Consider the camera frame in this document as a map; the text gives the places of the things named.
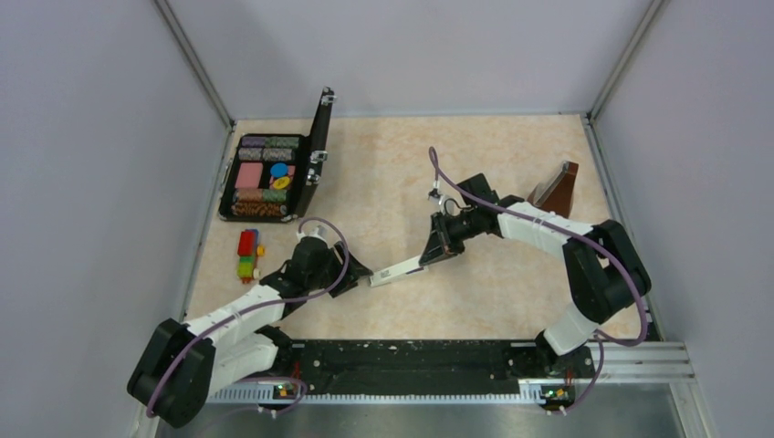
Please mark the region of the white black remote control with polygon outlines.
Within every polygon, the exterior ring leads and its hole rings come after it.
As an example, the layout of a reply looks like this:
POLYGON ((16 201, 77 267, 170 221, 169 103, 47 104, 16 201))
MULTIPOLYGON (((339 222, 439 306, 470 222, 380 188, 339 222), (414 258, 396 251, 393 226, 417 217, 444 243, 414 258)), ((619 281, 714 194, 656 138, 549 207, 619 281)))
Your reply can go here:
POLYGON ((415 256, 374 272, 369 279, 370 287, 382 287, 409 276, 426 272, 428 267, 421 266, 419 260, 420 256, 415 256))

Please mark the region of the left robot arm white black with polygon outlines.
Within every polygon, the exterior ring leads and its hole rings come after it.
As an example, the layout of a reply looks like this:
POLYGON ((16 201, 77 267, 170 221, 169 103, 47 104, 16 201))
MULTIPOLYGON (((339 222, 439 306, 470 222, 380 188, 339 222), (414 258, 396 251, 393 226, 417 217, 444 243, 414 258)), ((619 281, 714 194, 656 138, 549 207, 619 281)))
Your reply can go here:
POLYGON ((281 377, 292 366, 288 339, 275 325, 320 295, 336 297, 373 272, 342 241, 305 236, 292 256, 243 296, 188 322, 159 323, 127 383, 127 393, 174 428, 207 399, 250 375, 281 377))

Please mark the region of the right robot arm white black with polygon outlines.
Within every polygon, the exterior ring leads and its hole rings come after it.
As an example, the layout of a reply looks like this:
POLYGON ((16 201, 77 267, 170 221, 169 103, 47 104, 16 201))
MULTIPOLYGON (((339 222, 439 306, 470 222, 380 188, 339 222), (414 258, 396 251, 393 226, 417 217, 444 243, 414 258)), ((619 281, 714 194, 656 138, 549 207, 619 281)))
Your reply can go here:
POLYGON ((479 235, 531 245, 563 263, 570 288, 570 303, 558 319, 535 338, 535 362, 548 376, 559 376, 572 363, 572 353, 584 346, 601 326, 620 311, 634 307, 640 333, 628 341, 636 346, 647 335, 644 296, 652 282, 624 227, 606 220, 600 224, 572 221, 542 211, 515 195, 498 196, 484 174, 456 185, 463 202, 452 213, 455 199, 440 192, 434 181, 429 199, 438 210, 431 216, 431 231, 419 266, 430 266, 459 256, 465 241, 479 235))

